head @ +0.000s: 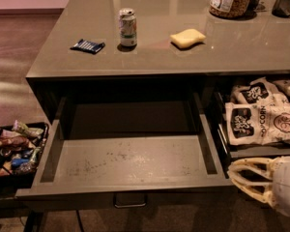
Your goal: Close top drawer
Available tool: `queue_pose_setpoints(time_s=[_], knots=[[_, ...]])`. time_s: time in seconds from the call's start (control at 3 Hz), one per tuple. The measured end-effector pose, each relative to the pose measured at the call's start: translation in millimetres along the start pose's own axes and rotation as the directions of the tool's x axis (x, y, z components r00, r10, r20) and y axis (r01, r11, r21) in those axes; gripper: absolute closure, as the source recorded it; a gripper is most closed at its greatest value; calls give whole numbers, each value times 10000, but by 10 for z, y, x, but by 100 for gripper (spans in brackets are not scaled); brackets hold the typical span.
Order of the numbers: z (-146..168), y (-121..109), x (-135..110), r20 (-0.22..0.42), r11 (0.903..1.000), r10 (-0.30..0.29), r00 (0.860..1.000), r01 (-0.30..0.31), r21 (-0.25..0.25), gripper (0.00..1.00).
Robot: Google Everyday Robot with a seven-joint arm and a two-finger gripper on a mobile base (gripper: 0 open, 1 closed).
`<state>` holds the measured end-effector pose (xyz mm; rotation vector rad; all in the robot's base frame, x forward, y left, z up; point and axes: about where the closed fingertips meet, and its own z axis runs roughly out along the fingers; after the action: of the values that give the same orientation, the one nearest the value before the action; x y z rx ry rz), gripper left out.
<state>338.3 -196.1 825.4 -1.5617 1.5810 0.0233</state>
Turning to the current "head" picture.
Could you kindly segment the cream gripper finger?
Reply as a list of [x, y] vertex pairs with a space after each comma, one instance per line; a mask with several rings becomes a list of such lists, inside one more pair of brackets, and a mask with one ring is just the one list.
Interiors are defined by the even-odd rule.
[[245, 158], [233, 161], [228, 167], [228, 176], [235, 178], [243, 170], [254, 172], [267, 180], [273, 179], [273, 171], [271, 170], [272, 159], [269, 158]]
[[231, 182], [242, 192], [261, 203], [269, 203], [272, 195], [272, 184], [267, 182], [250, 182], [231, 179]]

